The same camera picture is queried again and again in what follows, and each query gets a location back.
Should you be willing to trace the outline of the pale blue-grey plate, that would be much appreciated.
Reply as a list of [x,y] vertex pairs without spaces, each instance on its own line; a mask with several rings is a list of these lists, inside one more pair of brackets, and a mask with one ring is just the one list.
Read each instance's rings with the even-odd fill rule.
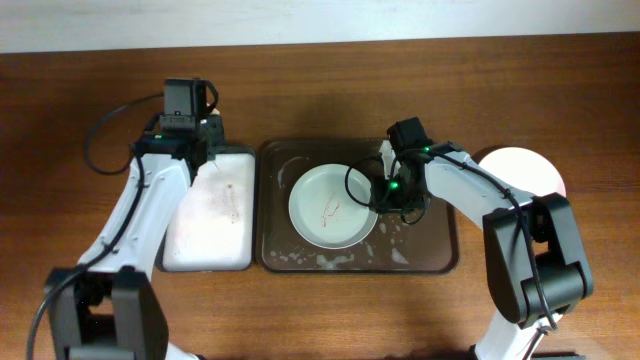
[[373,230],[378,214],[366,206],[371,183],[361,172],[342,164],[324,164],[305,172],[288,201],[297,233],[320,248],[351,247]]

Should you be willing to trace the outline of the white plate red stain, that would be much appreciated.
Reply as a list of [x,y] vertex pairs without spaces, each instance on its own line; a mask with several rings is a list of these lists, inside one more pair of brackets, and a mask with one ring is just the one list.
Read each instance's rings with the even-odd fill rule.
[[479,166],[509,185],[537,196],[567,196],[557,168],[544,156],[521,147],[503,147],[485,155]]

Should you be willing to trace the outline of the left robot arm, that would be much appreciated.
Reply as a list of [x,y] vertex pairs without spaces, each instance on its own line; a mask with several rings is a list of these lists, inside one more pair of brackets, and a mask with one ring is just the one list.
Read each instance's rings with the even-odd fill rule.
[[146,126],[107,223],[73,268],[49,274],[38,317],[58,359],[189,359],[169,340],[151,277],[168,225],[198,167],[224,141],[212,114],[188,125]]

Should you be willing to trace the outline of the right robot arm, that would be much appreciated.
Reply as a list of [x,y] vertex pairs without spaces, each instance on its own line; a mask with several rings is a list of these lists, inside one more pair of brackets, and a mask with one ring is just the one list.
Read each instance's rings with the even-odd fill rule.
[[417,185],[483,232],[496,311],[467,358],[533,358],[559,321],[592,295],[593,275],[566,197],[512,186],[453,143],[399,150],[383,141],[376,158],[386,190]]

